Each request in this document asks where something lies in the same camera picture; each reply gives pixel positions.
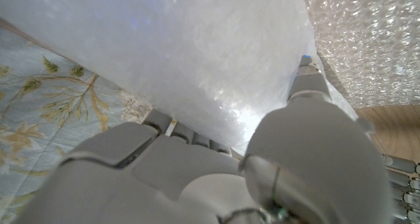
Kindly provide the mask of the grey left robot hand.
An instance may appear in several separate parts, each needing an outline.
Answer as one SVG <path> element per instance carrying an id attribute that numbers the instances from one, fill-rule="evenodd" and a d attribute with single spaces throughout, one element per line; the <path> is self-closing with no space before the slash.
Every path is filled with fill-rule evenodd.
<path id="1" fill-rule="evenodd" d="M 419 163 L 383 155 L 392 187 L 395 223 L 419 224 Z"/>

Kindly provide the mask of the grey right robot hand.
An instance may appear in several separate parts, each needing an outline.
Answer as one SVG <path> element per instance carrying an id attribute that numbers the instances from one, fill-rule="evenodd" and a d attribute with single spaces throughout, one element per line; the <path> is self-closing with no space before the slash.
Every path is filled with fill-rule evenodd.
<path id="1" fill-rule="evenodd" d="M 241 160 L 153 110 L 83 141 L 17 223 L 391 223 L 392 192 L 369 134 L 333 103 L 301 58 L 284 108 L 269 112 Z"/>

